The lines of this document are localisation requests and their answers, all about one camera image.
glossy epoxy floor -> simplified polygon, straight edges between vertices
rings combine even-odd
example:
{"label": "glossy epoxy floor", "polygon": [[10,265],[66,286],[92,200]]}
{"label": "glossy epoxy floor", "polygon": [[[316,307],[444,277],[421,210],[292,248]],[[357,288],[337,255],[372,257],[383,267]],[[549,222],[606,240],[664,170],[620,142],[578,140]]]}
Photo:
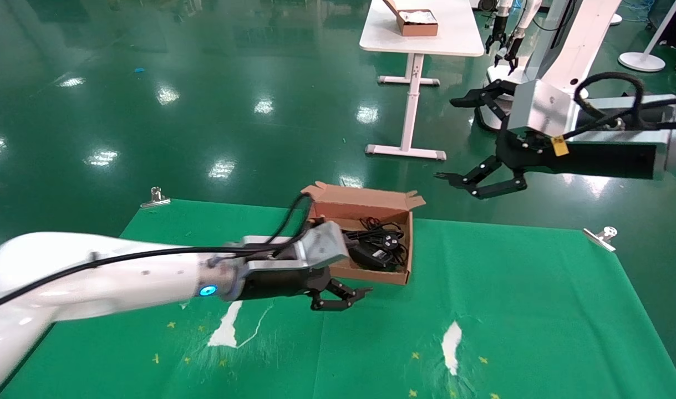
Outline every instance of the glossy epoxy floor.
{"label": "glossy epoxy floor", "polygon": [[[417,217],[616,227],[619,258],[676,365],[676,176],[531,175],[525,192],[487,201],[434,179],[491,154],[472,113],[447,102],[480,85],[487,56],[426,58],[425,75],[442,86],[421,90],[414,144],[448,161],[366,157],[366,144],[399,144],[406,101],[406,86],[375,81],[403,73],[404,56],[358,48],[367,9],[367,0],[0,0],[0,243],[38,230],[118,235],[153,185],[169,197],[279,207],[313,180],[419,190],[428,204]],[[619,53],[650,39],[643,28],[612,28],[592,72],[622,70]],[[651,93],[676,94],[672,68],[639,76]]]}

brown box on table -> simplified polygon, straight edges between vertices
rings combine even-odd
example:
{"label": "brown box on table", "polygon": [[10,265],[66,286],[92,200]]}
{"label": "brown box on table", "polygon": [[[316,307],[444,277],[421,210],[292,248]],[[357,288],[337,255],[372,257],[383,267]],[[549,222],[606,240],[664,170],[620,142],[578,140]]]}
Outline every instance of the brown box on table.
{"label": "brown box on table", "polygon": [[[439,31],[439,22],[436,21],[436,17],[434,17],[434,14],[428,8],[416,10],[399,10],[397,5],[394,3],[394,0],[384,0],[384,3],[396,16],[397,25],[399,26],[399,33],[401,33],[402,36],[436,36],[437,32]],[[434,23],[410,23],[402,18],[401,13],[414,13],[417,11],[430,13],[434,18]]]}
{"label": "brown box on table", "polygon": [[365,270],[352,259],[331,265],[331,275],[340,278],[377,281],[405,285],[411,274],[412,229],[411,210],[424,205],[416,191],[394,192],[366,188],[342,187],[316,182],[302,190],[313,197],[309,216],[323,216],[345,230],[364,230],[360,218],[374,217],[383,223],[394,222],[404,232],[400,242],[407,249],[406,266],[394,272]]}

white table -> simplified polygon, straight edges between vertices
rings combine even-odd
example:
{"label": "white table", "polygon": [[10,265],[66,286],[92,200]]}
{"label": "white table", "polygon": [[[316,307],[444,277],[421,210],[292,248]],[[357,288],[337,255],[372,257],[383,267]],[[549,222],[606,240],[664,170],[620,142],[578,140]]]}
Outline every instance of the white table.
{"label": "white table", "polygon": [[424,54],[478,57],[483,55],[483,43],[478,33],[469,0],[397,0],[399,9],[428,8],[439,22],[436,36],[404,37],[399,33],[397,20],[383,0],[373,0],[365,21],[360,48],[383,53],[406,53],[404,76],[379,76],[380,83],[409,83],[404,112],[404,128],[401,132],[401,146],[366,147],[367,154],[393,156],[428,157],[446,160],[446,152],[413,149],[416,104],[419,101],[419,85],[439,85],[438,79],[421,77]]}

table foot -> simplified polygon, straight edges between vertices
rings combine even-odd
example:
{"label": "table foot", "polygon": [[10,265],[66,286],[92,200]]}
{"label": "table foot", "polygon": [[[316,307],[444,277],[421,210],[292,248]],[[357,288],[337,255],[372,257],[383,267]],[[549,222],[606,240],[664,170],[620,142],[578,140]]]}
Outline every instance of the table foot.
{"label": "table foot", "polygon": [[377,146],[375,144],[368,144],[368,146],[365,147],[365,154],[384,154],[386,156],[405,156],[405,157],[428,157],[429,159],[446,161],[446,152],[444,151],[422,150],[422,149],[408,149],[404,151],[400,147]]}
{"label": "table foot", "polygon": [[[409,84],[410,79],[405,78],[404,76],[378,76],[378,83],[399,83],[399,84]],[[421,78],[419,79],[419,84],[426,84],[426,86],[441,86],[441,82],[438,79],[432,78]]]}

power adapter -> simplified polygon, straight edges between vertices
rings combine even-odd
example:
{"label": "power adapter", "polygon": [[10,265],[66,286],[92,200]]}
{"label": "power adapter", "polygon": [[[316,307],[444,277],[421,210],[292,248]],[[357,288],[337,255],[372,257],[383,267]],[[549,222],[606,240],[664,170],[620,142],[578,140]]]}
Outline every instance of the power adapter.
{"label": "power adapter", "polygon": [[393,255],[372,243],[359,242],[348,248],[348,253],[358,265],[367,270],[391,272],[397,268]]}
{"label": "power adapter", "polygon": [[358,266],[393,272],[406,265],[407,249],[399,242],[404,232],[398,224],[381,223],[374,217],[360,219],[360,223],[365,230],[343,230],[348,253]]}

